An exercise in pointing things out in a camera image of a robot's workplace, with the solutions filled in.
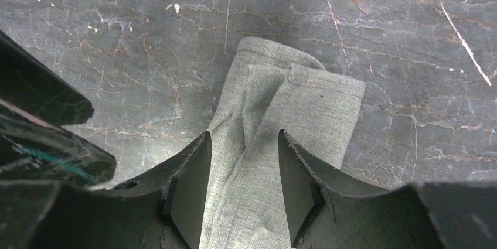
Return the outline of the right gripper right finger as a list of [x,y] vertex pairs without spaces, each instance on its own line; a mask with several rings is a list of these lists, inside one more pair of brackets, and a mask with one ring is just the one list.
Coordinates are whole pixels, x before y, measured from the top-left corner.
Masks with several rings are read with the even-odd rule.
[[357,180],[278,134],[292,248],[495,248],[495,182]]

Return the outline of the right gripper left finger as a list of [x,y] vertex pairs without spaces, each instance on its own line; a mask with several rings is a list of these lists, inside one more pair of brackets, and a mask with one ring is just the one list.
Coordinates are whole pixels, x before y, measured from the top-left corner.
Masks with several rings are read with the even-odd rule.
[[209,132],[112,189],[1,182],[2,248],[198,248],[212,158]]

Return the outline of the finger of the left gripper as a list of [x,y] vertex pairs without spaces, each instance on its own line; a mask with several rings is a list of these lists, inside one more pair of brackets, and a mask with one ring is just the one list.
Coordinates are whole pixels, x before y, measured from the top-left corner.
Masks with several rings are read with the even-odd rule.
[[91,101],[1,32],[1,100],[52,125],[82,124]]
[[94,186],[113,178],[112,154],[18,108],[1,106],[1,179]]

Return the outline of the grey cloth napkin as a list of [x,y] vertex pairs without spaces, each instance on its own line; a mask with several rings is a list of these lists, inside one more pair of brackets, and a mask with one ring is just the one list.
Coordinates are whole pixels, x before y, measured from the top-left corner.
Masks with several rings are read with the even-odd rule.
[[300,50],[242,39],[209,125],[212,166],[200,246],[289,248],[278,134],[289,132],[340,168],[365,87]]

